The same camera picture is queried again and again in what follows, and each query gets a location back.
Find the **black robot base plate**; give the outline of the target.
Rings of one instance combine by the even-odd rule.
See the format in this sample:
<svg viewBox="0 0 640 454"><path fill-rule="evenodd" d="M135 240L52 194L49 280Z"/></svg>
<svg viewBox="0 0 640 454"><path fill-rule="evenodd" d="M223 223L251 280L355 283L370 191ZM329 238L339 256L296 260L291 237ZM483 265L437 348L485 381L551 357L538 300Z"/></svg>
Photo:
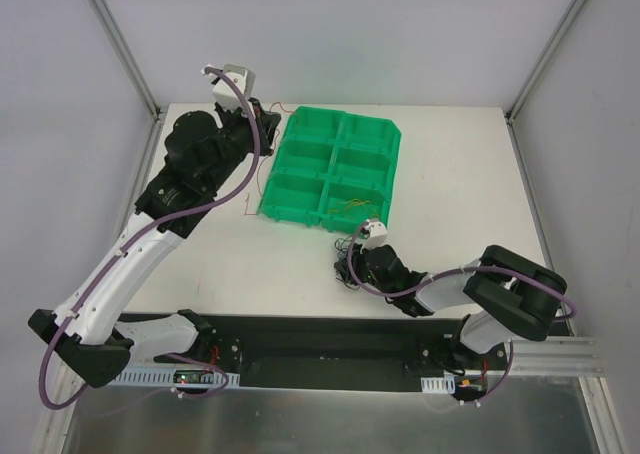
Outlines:
<svg viewBox="0 0 640 454"><path fill-rule="evenodd" d="M418 392L455 369L456 319L208 315L212 331L181 355L236 374L244 388Z"/></svg>

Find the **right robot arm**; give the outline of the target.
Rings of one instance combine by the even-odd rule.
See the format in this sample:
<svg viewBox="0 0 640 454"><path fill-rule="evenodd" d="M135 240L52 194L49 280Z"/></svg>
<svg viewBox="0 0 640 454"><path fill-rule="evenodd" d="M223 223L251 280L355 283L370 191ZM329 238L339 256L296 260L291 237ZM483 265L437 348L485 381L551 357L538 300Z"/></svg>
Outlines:
<svg viewBox="0 0 640 454"><path fill-rule="evenodd" d="M432 362L458 375L513 337L544 341L566 302L567 282L556 272L502 246L488 246L479 259L457 269L430 274L408 269L389 245L344 248L334 263L337 277L363 288L404 314L427 317L447 308L475 304L455 333L432 347Z"/></svg>

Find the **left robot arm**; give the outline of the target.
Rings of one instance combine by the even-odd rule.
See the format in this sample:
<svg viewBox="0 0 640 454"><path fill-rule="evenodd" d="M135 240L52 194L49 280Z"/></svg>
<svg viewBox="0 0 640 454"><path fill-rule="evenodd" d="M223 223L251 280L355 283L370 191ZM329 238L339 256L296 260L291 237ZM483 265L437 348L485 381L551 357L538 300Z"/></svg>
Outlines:
<svg viewBox="0 0 640 454"><path fill-rule="evenodd" d="M36 310L29 327L86 385L100 388L130 363L172 354L199 363L212 328L190 309L139 322L119 317L163 259L194 231L218 191L246 159L272 154L277 112L252 98L242 109L187 112L165 139L164 165L135 203L118 242L92 277L55 310Z"/></svg>

